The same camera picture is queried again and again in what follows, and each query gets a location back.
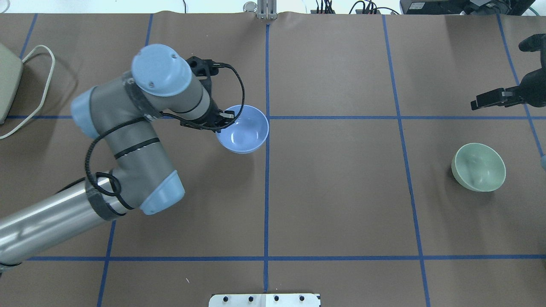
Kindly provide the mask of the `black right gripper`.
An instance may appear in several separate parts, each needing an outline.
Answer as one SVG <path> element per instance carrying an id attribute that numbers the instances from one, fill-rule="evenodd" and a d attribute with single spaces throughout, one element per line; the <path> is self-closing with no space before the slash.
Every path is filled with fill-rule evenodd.
<path id="1" fill-rule="evenodd" d="M 541 67 L 526 74 L 519 85 L 519 95 L 523 101 L 533 107 L 545 107 L 546 105 L 546 34 L 534 34 L 518 44 L 522 52 L 540 53 Z M 521 104 L 521 99 L 516 95 L 516 87 L 499 88 L 482 93 L 470 102 L 471 110 L 479 110 L 485 107 L 512 107 Z"/>

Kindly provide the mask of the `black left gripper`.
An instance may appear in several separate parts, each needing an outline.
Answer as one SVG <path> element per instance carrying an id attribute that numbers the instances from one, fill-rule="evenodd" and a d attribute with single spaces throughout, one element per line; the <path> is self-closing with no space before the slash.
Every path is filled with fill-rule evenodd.
<path id="1" fill-rule="evenodd" d="M 215 62 L 211 59 L 202 59 L 196 56 L 188 58 L 186 62 L 189 64 L 191 71 L 197 76 L 197 80 L 205 90 L 203 98 L 208 102 L 208 106 L 206 107 L 206 110 L 203 111 L 203 114 L 196 119 L 186 119 L 183 114 L 186 115 L 187 113 L 181 113 L 181 118 L 179 120 L 180 125 L 195 130 L 222 130 L 225 126 L 228 126 L 233 122 L 235 113 L 232 110 L 223 111 L 217 107 L 216 102 L 212 99 L 211 76 L 216 76 L 219 73 L 219 69 L 227 68 L 232 70 L 233 67 L 230 64 Z"/>

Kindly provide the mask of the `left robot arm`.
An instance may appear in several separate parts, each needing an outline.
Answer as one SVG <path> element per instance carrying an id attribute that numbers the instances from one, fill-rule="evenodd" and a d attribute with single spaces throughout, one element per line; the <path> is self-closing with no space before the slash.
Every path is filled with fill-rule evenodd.
<path id="1" fill-rule="evenodd" d="M 183 58 L 162 43 L 140 49 L 120 76 L 71 103 L 74 125 L 90 140 L 81 177 L 52 196 L 1 220 L 1 272 L 133 210 L 164 211 L 185 196 L 154 121 L 222 132 L 241 112 L 221 109 L 210 78 L 232 66 Z"/>

